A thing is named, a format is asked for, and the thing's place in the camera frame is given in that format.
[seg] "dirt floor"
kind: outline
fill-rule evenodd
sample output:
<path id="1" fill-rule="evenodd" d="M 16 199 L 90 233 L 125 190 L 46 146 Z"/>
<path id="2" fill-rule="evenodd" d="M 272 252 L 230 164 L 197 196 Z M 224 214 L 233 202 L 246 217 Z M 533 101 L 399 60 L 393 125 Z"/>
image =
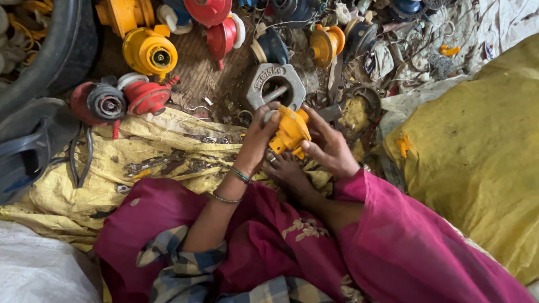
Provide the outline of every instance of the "dirt floor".
<path id="1" fill-rule="evenodd" d="M 210 116 L 209 120 L 213 122 L 231 120 L 235 125 L 244 124 L 242 120 L 237 119 L 237 114 L 242 108 L 238 102 L 232 100 L 232 92 L 237 88 L 242 73 L 255 67 L 250 41 L 256 23 L 251 14 L 241 10 L 234 11 L 245 23 L 246 39 L 242 47 L 232 49 L 226 55 L 222 71 L 219 70 L 217 61 L 208 51 L 203 38 L 203 26 L 195 24 L 193 30 L 187 34 L 172 34 L 170 36 L 169 39 L 176 46 L 178 52 L 178 63 L 174 70 L 167 74 L 166 80 L 177 75 L 180 81 L 172 87 L 173 93 L 167 106 L 180 109 L 199 118 Z M 132 72 L 123 58 L 122 40 L 112 32 L 110 27 L 107 26 L 103 30 L 103 51 L 95 69 L 89 75 L 90 78 L 100 79 L 106 75 L 114 75 L 119 78 Z M 299 52 L 295 56 L 301 57 L 306 56 L 306 54 Z M 303 60 L 298 60 L 297 65 L 301 63 Z M 310 93 L 308 91 L 306 98 L 308 104 L 314 107 L 323 107 L 323 103 L 327 102 L 325 94 L 329 70 L 315 70 L 315 67 L 312 66 L 304 66 L 303 68 L 307 72 L 311 72 L 311 76 L 314 75 L 318 78 L 315 81 L 318 87 L 311 89 Z M 301 69 L 298 70 L 298 74 L 303 76 Z M 213 102 L 213 105 L 210 106 L 204 98 L 208 98 Z M 204 106 L 211 112 L 201 107 L 191 110 L 198 106 Z"/>

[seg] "foot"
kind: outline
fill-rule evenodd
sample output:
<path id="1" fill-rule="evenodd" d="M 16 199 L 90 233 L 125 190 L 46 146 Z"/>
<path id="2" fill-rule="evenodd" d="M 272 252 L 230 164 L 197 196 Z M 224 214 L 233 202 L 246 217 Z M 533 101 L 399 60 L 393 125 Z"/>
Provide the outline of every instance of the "foot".
<path id="1" fill-rule="evenodd" d="M 290 153 L 275 155 L 271 163 L 264 161 L 262 170 L 287 194 L 290 202 L 305 206 L 314 199 L 323 199 L 292 157 Z"/>

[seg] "bangle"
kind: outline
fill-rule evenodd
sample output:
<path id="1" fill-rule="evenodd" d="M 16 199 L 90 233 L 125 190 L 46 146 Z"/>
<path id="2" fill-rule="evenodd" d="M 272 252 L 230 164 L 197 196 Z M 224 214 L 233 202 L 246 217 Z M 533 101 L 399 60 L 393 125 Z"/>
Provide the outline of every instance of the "bangle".
<path id="1" fill-rule="evenodd" d="M 253 180 L 251 180 L 251 178 L 247 177 L 245 174 L 243 174 L 241 171 L 237 170 L 236 168 L 234 168 L 234 166 L 230 166 L 230 170 L 236 175 L 238 176 L 243 182 L 247 183 L 247 184 L 250 184 L 251 182 L 253 182 Z"/>
<path id="2" fill-rule="evenodd" d="M 243 198 L 240 198 L 239 200 L 227 200 L 224 198 L 221 198 L 217 196 L 216 194 L 211 194 L 215 199 L 226 202 L 226 203 L 240 203 Z"/>

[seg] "plaid cloth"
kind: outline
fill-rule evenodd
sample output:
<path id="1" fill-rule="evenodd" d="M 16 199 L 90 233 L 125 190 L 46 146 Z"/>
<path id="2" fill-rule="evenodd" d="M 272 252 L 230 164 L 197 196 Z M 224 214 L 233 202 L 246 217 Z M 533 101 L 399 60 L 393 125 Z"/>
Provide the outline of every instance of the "plaid cloth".
<path id="1" fill-rule="evenodd" d="M 189 228 L 185 225 L 160 233 L 148 243 L 137 258 L 137 266 L 145 266 L 160 256 L 169 258 L 154 281 L 150 303 L 197 303 L 216 298 L 215 302 L 333 302 L 311 283 L 299 278 L 277 277 L 241 294 L 209 294 L 213 272 L 226 258 L 226 243 L 202 253 L 178 251 Z"/>

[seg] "floral embroidery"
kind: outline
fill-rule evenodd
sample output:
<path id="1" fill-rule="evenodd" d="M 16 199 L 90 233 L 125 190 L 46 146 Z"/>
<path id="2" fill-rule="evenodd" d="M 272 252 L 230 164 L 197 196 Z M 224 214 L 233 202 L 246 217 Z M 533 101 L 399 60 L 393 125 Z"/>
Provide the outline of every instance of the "floral embroidery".
<path id="1" fill-rule="evenodd" d="M 361 295 L 361 291 L 353 288 L 352 286 L 349 286 L 349 284 L 353 284 L 354 282 L 350 278 L 350 275 L 346 275 L 342 277 L 341 280 L 341 293 L 342 295 L 347 298 L 346 302 L 348 303 L 362 303 L 363 302 L 363 296 Z"/>
<path id="2" fill-rule="evenodd" d="M 294 220 L 292 226 L 282 231 L 282 238 L 286 240 L 286 234 L 295 230 L 302 231 L 301 234 L 296 236 L 296 242 L 308 236 L 315 236 L 316 238 L 319 238 L 321 235 L 329 236 L 328 230 L 318 227 L 315 219 L 303 219 L 300 217 Z"/>

